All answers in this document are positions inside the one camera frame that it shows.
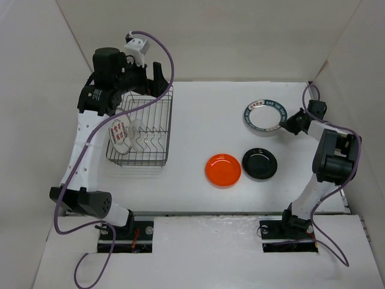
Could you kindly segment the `black plate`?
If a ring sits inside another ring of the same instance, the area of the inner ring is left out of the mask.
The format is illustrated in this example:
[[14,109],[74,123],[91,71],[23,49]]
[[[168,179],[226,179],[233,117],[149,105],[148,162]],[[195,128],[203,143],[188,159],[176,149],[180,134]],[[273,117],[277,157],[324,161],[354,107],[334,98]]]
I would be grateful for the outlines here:
[[249,177],[264,181],[276,174],[278,163],[270,151],[263,148],[253,148],[244,154],[242,168]]

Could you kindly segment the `clear glass plate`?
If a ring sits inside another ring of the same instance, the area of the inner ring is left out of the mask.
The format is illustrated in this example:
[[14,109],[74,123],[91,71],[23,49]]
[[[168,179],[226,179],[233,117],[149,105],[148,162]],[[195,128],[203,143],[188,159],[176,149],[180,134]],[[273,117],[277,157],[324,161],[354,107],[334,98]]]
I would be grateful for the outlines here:
[[130,123],[128,126],[128,136],[134,151],[143,153],[146,150],[146,127],[140,119],[135,119]]

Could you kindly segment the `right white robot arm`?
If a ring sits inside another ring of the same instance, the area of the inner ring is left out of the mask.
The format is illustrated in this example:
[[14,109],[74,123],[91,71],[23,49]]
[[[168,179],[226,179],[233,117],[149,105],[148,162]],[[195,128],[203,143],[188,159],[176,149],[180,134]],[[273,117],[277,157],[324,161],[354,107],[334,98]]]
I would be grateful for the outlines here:
[[323,120],[327,111],[323,101],[310,100],[306,108],[281,126],[295,135],[304,132],[318,141],[312,162],[312,177],[300,196],[283,211],[278,222],[279,238],[298,238],[313,229],[313,215],[329,196],[356,175],[362,139],[352,129]]

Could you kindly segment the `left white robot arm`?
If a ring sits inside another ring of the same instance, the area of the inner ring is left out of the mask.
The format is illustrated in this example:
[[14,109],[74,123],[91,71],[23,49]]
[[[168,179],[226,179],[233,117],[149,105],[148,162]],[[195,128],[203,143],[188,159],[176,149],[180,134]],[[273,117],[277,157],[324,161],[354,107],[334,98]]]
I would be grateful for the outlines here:
[[153,63],[153,78],[147,77],[142,48],[99,48],[93,55],[94,71],[81,90],[78,100],[78,124],[70,162],[57,187],[49,196],[55,202],[54,228],[58,234],[59,210],[94,217],[96,223],[114,227],[122,239],[134,233],[133,213],[112,200],[109,192],[97,189],[99,161],[106,139],[106,125],[120,117],[116,112],[127,92],[149,95],[156,103],[169,91],[172,83],[162,73],[161,64]]

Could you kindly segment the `orange plate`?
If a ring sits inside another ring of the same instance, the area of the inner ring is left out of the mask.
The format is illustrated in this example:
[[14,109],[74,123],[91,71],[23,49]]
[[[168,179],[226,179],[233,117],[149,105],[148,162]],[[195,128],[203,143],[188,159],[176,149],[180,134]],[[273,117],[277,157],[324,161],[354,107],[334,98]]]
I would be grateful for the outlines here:
[[241,174],[242,168],[239,161],[229,154],[213,155],[205,165],[205,175],[216,187],[225,188],[235,185]]

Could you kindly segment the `white plate teal rim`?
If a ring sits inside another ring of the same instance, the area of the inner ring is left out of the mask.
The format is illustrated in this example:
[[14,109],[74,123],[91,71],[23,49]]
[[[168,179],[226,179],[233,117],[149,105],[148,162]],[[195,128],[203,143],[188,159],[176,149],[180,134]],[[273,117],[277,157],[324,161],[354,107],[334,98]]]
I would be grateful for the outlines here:
[[286,108],[271,99],[259,99],[249,103],[243,112],[246,127],[255,133],[272,134],[281,128],[288,118]]

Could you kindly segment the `white plate red characters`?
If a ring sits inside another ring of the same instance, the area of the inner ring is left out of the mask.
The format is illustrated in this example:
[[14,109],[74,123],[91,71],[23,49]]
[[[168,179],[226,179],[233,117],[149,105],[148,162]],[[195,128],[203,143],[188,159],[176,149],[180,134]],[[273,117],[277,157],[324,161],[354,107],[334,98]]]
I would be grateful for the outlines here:
[[121,119],[114,119],[108,128],[109,140],[113,148],[120,154],[126,155],[131,150],[128,137],[128,130],[125,122]]

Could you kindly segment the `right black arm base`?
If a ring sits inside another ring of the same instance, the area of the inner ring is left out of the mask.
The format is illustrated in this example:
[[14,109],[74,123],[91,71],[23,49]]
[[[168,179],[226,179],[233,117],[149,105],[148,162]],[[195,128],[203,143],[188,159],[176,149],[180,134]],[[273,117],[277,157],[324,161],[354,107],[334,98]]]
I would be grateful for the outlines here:
[[281,220],[259,220],[257,233],[264,253],[318,253],[314,233],[303,229],[285,229]]

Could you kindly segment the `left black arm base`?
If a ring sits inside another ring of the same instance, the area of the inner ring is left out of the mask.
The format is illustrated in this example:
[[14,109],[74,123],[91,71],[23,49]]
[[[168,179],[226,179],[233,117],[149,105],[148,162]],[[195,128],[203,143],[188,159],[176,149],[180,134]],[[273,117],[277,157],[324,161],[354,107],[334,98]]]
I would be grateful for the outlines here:
[[[132,232],[125,228],[114,227],[116,238],[113,253],[152,253],[153,220],[135,221]],[[112,229],[106,224],[96,225],[99,230],[97,253],[108,253],[112,245]]]

